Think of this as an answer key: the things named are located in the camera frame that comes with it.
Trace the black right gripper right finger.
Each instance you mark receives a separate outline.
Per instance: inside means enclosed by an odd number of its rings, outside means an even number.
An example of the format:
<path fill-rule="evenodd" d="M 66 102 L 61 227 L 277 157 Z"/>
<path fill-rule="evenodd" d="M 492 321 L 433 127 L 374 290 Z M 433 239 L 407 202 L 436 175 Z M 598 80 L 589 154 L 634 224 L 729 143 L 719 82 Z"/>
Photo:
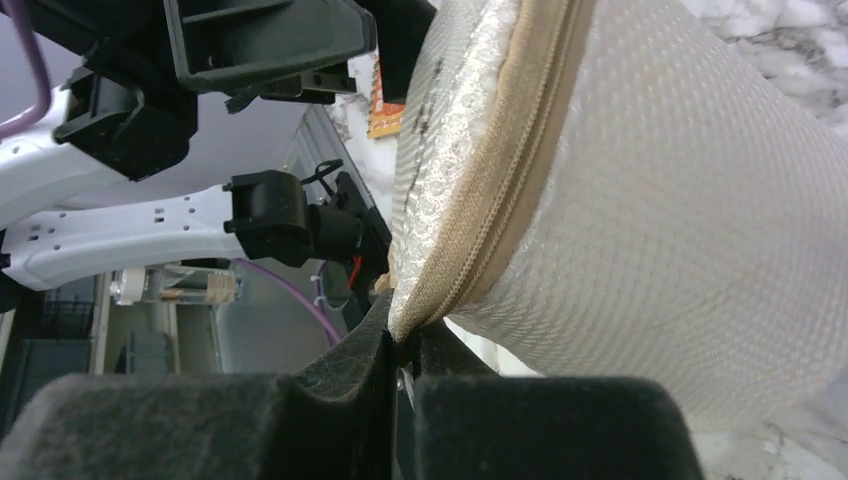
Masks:
<path fill-rule="evenodd" d="M 419 479 L 699 479 L 683 416 L 630 377 L 503 377 L 442 322 L 399 346 Z"/>

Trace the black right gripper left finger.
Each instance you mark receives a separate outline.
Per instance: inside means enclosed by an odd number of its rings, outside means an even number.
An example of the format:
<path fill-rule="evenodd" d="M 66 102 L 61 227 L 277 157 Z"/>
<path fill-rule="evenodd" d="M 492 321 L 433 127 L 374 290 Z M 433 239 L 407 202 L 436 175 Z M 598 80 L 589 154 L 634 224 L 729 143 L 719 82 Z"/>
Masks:
<path fill-rule="evenodd" d="M 295 374 L 67 375 L 1 446 L 5 479 L 388 479 L 396 365 L 385 292 Z"/>

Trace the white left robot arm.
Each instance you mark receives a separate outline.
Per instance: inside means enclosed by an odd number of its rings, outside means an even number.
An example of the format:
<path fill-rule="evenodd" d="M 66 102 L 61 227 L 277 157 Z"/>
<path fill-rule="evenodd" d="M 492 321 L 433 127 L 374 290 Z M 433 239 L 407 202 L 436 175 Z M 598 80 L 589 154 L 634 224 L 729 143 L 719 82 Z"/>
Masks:
<path fill-rule="evenodd" d="M 435 8 L 427 1 L 5 1 L 35 106 L 1 126 L 1 308 L 90 275 L 204 258 L 348 264 L 364 298 L 390 236 L 339 173 L 312 204 L 266 170 L 175 198 L 90 210 L 57 204 L 180 163 L 200 94 L 230 113 L 255 99 L 331 104 L 349 59 L 378 51 L 402 103 Z"/>

